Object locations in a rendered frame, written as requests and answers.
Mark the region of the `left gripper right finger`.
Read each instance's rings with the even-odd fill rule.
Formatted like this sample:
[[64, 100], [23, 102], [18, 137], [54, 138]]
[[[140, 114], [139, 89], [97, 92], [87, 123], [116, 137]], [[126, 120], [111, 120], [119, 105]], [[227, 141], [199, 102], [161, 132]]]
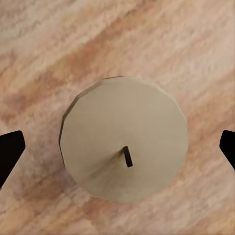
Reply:
[[235, 132], [224, 130], [219, 147], [235, 170]]

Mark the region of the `pillar candle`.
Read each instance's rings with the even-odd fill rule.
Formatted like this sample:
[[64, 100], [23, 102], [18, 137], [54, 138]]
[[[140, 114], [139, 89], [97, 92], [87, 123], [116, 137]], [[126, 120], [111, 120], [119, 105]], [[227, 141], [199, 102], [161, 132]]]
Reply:
[[63, 115], [65, 168], [101, 200], [145, 200], [166, 188], [188, 151], [187, 120], [156, 83], [131, 76], [102, 79]]

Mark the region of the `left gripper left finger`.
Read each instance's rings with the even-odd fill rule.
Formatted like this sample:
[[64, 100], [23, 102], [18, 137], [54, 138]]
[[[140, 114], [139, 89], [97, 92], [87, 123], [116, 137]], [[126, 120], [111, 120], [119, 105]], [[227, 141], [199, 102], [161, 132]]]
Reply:
[[0, 188], [25, 150], [21, 130], [0, 136]]

